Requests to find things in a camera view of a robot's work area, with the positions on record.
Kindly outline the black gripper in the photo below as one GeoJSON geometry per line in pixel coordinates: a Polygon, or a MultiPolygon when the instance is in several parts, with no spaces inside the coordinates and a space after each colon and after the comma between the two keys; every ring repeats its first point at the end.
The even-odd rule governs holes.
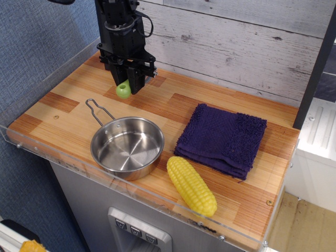
{"type": "Polygon", "coordinates": [[[116,86],[129,81],[131,93],[137,94],[145,85],[145,76],[155,77],[155,57],[145,50],[145,38],[136,28],[113,29],[105,24],[112,40],[110,72],[116,86]]]}

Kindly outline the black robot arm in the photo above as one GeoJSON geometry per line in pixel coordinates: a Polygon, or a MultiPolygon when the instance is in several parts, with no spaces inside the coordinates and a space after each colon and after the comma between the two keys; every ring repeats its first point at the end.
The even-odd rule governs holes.
{"type": "Polygon", "coordinates": [[[145,86],[148,77],[157,75],[156,58],[145,50],[145,39],[152,35],[154,26],[145,34],[143,18],[150,20],[150,17],[137,11],[139,4],[139,1],[95,1],[100,61],[117,86],[129,82],[133,95],[145,86]]]}

